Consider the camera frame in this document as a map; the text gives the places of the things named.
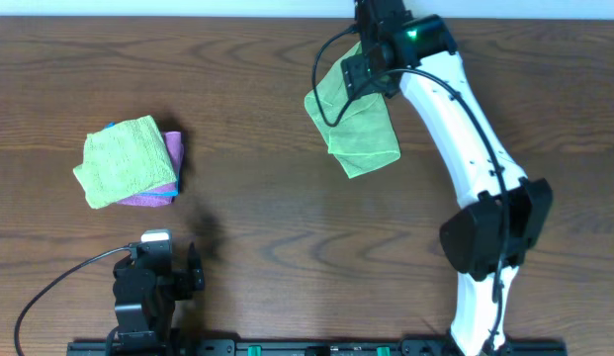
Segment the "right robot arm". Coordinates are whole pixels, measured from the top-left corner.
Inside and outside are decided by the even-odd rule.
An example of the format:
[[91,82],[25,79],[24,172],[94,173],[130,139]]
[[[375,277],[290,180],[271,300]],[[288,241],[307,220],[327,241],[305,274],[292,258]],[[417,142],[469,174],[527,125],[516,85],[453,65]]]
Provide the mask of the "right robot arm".
[[505,309],[551,208],[549,183],[529,180],[501,144],[439,16],[414,19],[405,10],[380,15],[362,6],[351,29],[362,52],[343,64],[349,99],[402,94],[426,125],[454,186],[460,209],[439,230],[458,273],[448,353],[516,353],[503,331]]

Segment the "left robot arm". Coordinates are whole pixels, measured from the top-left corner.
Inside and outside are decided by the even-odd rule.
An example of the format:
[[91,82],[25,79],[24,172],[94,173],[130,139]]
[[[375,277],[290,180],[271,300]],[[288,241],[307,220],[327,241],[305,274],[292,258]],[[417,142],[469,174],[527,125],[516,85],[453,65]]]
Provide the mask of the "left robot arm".
[[178,342],[172,316],[178,301],[205,289],[202,260],[190,244],[183,269],[172,267],[172,244],[135,242],[117,262],[115,314],[118,326],[105,341],[107,355],[175,355]]

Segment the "green microfiber cloth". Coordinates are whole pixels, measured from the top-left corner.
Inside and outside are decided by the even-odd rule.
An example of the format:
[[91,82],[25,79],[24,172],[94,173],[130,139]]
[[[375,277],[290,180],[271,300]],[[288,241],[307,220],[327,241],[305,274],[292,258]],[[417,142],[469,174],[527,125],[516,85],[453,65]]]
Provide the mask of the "green microfiber cloth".
[[327,145],[327,152],[352,179],[383,168],[400,159],[400,148],[385,100],[380,94],[361,97],[334,121],[347,102],[341,62],[337,60],[305,96],[305,109]]

